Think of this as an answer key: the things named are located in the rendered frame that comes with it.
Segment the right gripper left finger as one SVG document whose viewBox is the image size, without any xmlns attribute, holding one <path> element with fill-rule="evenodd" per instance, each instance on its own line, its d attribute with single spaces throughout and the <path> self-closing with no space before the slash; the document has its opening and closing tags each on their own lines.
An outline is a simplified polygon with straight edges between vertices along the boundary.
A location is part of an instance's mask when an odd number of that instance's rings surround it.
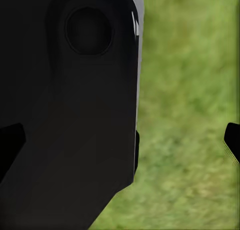
<svg viewBox="0 0 240 230">
<path fill-rule="evenodd" d="M 26 142 L 21 123 L 0 128 L 0 183 Z"/>
</svg>

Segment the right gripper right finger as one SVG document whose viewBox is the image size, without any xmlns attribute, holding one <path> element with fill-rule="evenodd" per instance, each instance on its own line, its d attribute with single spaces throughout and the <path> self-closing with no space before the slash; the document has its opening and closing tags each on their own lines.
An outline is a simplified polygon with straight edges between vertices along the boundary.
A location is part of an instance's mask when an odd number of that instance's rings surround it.
<svg viewBox="0 0 240 230">
<path fill-rule="evenodd" d="M 240 125 L 229 123 L 227 125 L 224 141 L 240 163 Z"/>
</svg>

